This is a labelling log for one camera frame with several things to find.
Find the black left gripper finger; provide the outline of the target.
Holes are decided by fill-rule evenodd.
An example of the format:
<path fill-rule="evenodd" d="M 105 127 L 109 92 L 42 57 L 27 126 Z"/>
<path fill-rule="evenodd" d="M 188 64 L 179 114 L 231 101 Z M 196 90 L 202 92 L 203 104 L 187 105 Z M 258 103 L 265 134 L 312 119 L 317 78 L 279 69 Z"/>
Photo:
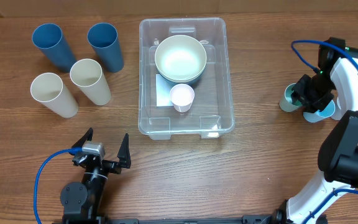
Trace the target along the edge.
<path fill-rule="evenodd" d="M 122 168 L 130 169 L 131 168 L 131 155 L 129 151 L 129 134 L 126 133 L 124 139 L 122 140 L 120 149 L 117 154 L 119 159 L 119 165 Z"/>
<path fill-rule="evenodd" d="M 91 141 L 93 137 L 93 128 L 89 128 L 87 132 L 72 145 L 72 148 L 83 147 L 86 141 Z"/>

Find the light blue small cup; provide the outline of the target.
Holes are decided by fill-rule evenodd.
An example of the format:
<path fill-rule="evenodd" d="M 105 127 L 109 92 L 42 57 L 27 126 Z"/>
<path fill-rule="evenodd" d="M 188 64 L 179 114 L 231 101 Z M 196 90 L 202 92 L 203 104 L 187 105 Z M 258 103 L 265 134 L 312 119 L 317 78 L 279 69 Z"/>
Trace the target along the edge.
<path fill-rule="evenodd" d="M 336 110 L 335 103 L 331 100 L 324 110 L 317 110 L 314 113 L 304 112 L 303 117 L 310 123 L 316 123 L 322 121 L 323 119 L 331 117 Z"/>

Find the green small cup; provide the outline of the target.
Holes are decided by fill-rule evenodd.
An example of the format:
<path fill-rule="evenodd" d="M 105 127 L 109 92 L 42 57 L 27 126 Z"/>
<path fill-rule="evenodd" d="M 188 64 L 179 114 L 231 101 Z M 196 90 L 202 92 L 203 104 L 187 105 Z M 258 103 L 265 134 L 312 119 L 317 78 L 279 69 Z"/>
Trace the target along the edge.
<path fill-rule="evenodd" d="M 279 101 L 279 107 L 285 112 L 292 112 L 299 109 L 302 104 L 299 101 L 292 101 L 291 94 L 293 93 L 292 88 L 295 86 L 295 83 L 288 85 L 284 91 L 283 96 Z"/>

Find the pink small cup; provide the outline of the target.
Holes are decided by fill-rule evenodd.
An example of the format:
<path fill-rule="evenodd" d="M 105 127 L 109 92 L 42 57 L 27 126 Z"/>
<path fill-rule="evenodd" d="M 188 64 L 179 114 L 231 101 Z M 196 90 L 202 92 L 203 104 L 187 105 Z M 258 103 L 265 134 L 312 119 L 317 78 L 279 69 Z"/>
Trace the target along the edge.
<path fill-rule="evenodd" d="M 170 90 L 170 101 L 180 113 L 185 113 L 191 108 L 194 98 L 194 89 L 187 84 L 177 84 Z"/>

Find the cream bowl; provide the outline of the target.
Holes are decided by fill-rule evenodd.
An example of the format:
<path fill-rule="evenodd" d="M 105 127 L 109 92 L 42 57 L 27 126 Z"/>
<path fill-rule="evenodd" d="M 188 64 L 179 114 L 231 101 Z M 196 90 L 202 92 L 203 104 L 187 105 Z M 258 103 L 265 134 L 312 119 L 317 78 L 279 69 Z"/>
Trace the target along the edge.
<path fill-rule="evenodd" d="M 205 67 L 207 54 L 202 44 L 189 35 L 173 35 L 163 40 L 155 51 L 155 65 L 168 67 Z"/>
<path fill-rule="evenodd" d="M 159 74 L 170 83 L 186 83 L 192 85 L 201 78 L 206 67 L 157 67 Z"/>

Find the cream bowl front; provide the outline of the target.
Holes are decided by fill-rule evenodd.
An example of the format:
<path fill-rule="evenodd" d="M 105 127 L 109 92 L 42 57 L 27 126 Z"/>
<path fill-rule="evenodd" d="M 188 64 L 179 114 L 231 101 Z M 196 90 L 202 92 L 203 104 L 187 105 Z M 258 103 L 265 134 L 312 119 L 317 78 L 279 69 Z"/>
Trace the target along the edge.
<path fill-rule="evenodd" d="M 155 65 L 168 67 L 205 67 L 207 54 L 202 44 L 189 35 L 173 35 L 163 40 L 155 51 Z"/>

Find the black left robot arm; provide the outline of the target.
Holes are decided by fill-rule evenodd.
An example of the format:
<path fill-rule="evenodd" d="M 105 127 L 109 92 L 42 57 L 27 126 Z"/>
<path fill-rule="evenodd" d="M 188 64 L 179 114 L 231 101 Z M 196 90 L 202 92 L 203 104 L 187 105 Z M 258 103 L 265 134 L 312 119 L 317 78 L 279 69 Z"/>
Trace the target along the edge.
<path fill-rule="evenodd" d="M 125 134 L 117 154 L 117 161 L 104 158 L 105 150 L 101 142 L 92 140 L 93 129 L 72 145 L 73 165 L 85 169 L 80 182 L 70 182 L 62 189 L 60 201 L 63 205 L 63 223 L 111 223 L 112 221 L 99 213 L 104 186 L 109 174 L 120 174 L 123 169 L 131 167 L 129 152 L 129 135 Z"/>

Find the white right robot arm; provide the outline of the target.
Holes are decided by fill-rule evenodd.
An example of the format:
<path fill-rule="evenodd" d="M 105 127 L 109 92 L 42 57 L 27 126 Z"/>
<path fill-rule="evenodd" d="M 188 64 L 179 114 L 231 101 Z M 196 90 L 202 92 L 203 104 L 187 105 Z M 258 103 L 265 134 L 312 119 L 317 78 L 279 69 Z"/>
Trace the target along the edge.
<path fill-rule="evenodd" d="M 282 110 L 304 108 L 313 123 L 331 117 L 337 125 L 322 143 L 318 171 L 271 217 L 271 223 L 326 223 L 323 213 L 345 194 L 358 195 L 358 49 L 319 42 L 315 76 L 288 87 Z"/>

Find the grey small cup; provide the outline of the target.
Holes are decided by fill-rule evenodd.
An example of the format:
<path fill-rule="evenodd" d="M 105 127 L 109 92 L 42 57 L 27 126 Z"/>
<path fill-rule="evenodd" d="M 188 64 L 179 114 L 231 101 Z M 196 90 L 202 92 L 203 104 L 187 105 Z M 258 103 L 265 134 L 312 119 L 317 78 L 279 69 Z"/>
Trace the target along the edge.
<path fill-rule="evenodd" d="M 331 118 L 336 121 L 339 121 L 342 118 L 342 109 L 341 109 L 339 97 L 336 98 L 334 105 L 335 105 L 335 112 L 331 116 Z"/>

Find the cream tall cup right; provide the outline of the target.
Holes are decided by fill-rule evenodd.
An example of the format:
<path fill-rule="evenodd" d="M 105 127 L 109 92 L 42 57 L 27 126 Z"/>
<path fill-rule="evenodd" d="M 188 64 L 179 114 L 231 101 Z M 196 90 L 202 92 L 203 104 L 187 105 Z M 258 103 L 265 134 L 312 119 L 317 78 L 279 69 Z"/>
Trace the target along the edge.
<path fill-rule="evenodd" d="M 90 58 L 84 58 L 71 67 L 71 81 L 96 105 L 105 105 L 112 94 L 101 65 Z"/>

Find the cream tall cup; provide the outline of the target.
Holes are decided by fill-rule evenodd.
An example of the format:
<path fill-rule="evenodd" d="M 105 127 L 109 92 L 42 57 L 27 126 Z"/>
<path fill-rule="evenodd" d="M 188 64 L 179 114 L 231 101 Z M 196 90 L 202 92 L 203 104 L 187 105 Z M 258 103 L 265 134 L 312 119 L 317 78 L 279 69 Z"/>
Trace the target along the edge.
<path fill-rule="evenodd" d="M 112 94 L 101 65 L 90 58 L 84 58 L 71 67 L 71 81 L 96 105 L 105 105 Z"/>
<path fill-rule="evenodd" d="M 71 118 L 79 110 L 73 95 L 55 73 L 48 72 L 37 76 L 30 86 L 30 94 L 34 100 L 63 118 Z"/>

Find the cream tall cup front left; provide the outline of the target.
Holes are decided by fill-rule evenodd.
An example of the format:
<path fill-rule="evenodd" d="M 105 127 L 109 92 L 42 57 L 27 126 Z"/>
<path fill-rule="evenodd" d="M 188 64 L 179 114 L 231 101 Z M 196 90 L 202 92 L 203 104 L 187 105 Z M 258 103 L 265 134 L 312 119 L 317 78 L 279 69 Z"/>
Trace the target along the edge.
<path fill-rule="evenodd" d="M 30 86 L 30 94 L 34 100 L 63 118 L 71 118 L 79 110 L 73 95 L 55 73 L 48 72 L 37 76 Z"/>

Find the white label in bin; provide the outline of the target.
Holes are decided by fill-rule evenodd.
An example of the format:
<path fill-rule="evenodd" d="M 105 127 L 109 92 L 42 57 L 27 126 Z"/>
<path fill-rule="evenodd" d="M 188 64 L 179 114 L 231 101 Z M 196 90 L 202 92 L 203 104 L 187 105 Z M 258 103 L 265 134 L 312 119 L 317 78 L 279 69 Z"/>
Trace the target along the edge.
<path fill-rule="evenodd" d="M 156 76 L 156 105 L 157 107 L 172 106 L 170 90 L 174 87 L 165 83 L 159 76 Z"/>

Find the clear plastic storage bin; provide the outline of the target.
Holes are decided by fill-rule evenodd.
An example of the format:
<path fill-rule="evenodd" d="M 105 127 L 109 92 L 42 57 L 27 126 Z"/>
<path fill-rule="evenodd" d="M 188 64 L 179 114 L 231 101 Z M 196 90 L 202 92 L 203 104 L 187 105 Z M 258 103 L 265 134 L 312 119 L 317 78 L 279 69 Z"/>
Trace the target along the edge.
<path fill-rule="evenodd" d="M 193 88 L 191 108 L 180 113 L 172 106 L 156 105 L 155 51 L 172 35 L 189 35 L 203 44 L 206 68 Z M 139 131 L 153 140 L 169 140 L 174 134 L 198 134 L 218 138 L 234 128 L 226 24 L 218 17 L 144 19 L 139 25 Z"/>

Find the dark blue tall cup right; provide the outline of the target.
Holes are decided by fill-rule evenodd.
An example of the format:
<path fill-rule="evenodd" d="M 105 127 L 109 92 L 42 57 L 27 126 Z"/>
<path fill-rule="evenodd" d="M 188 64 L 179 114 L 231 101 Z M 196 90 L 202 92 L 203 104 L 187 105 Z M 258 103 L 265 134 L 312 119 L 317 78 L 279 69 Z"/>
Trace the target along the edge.
<path fill-rule="evenodd" d="M 89 44 L 109 72 L 116 73 L 123 69 L 124 59 L 117 29 L 109 23 L 93 25 L 87 34 Z"/>

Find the dark blue tall cup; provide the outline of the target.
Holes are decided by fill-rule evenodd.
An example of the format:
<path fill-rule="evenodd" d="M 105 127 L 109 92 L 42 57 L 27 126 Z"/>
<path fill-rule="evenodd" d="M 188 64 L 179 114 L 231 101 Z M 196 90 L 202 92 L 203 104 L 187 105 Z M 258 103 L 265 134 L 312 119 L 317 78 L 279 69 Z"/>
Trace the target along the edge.
<path fill-rule="evenodd" d="M 93 25 L 87 34 L 89 44 L 109 72 L 116 73 L 123 69 L 124 59 L 117 29 L 109 23 Z"/>
<path fill-rule="evenodd" d="M 47 23 L 38 26 L 32 34 L 32 41 L 61 72 L 68 73 L 76 63 L 74 53 L 58 25 Z"/>

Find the dark blue tall cup left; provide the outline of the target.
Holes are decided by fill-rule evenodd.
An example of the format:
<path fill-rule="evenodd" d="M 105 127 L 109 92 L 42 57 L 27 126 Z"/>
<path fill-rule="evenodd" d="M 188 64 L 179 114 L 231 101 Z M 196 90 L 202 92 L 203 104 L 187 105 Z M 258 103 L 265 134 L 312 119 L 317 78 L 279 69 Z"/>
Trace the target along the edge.
<path fill-rule="evenodd" d="M 58 25 L 47 23 L 38 26 L 32 34 L 32 41 L 61 72 L 68 73 L 76 63 L 74 53 Z"/>

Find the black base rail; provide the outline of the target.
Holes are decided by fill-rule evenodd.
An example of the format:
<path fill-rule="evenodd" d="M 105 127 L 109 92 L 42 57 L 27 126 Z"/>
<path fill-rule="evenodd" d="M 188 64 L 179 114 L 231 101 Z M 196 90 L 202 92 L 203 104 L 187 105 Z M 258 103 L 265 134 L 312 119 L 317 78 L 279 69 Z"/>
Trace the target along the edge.
<path fill-rule="evenodd" d="M 105 223 L 105 224 L 268 224 L 273 223 L 271 215 L 243 215 L 236 218 L 188 218 L 163 220 L 109 219 L 93 221 L 67 221 L 66 223 Z"/>

